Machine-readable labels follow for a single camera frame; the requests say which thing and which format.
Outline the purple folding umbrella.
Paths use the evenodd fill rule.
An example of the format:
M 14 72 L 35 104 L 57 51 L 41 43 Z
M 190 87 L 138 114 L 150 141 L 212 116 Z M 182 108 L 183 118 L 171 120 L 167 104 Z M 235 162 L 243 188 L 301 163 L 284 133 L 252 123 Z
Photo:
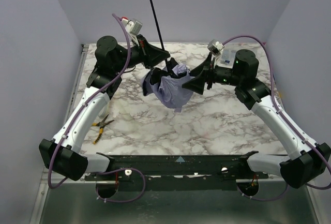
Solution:
M 153 68 L 143 77 L 142 92 L 144 96 L 154 94 L 165 107 L 180 113 L 193 95 L 192 91 L 182 88 L 192 76 L 189 68 L 185 64 L 179 64 L 174 58 L 165 63 L 163 69 Z

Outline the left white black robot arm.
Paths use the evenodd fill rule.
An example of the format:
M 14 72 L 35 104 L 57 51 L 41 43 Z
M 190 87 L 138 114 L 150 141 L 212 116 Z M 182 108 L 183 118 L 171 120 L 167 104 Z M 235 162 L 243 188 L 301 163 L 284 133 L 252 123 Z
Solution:
M 96 65 L 88 78 L 83 96 L 70 118 L 51 140 L 43 139 L 39 150 L 45 167 L 77 181 L 85 173 L 111 170 L 112 158 L 96 153 L 81 155 L 82 143 L 100 111 L 118 89 L 126 68 L 143 64 L 151 69 L 170 57 L 168 51 L 149 44 L 138 35 L 133 47 L 124 48 L 113 36 L 101 37 L 96 44 Z

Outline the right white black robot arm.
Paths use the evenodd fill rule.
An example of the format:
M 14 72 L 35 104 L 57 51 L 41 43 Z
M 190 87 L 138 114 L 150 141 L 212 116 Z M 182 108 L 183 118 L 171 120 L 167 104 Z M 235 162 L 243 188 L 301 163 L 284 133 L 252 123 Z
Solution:
M 182 87 L 202 95 L 214 83 L 234 86 L 237 99 L 270 128 L 287 152 L 278 156 L 253 151 L 241 157 L 244 166 L 252 172 L 281 176 L 298 189 L 324 172 L 330 147 L 316 143 L 295 124 L 272 97 L 269 87 L 257 79 L 258 67 L 255 54 L 247 49 L 236 52 L 232 68 L 214 65 L 212 56 L 208 55 Z

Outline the cream umbrella case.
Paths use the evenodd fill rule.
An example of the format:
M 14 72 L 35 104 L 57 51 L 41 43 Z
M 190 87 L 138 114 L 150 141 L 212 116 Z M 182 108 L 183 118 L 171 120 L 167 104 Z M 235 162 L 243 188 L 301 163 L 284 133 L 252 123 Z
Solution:
M 107 116 L 109 114 L 109 106 L 108 104 L 105 105 L 102 110 L 99 112 L 98 117 L 99 118 L 104 118 L 105 116 Z

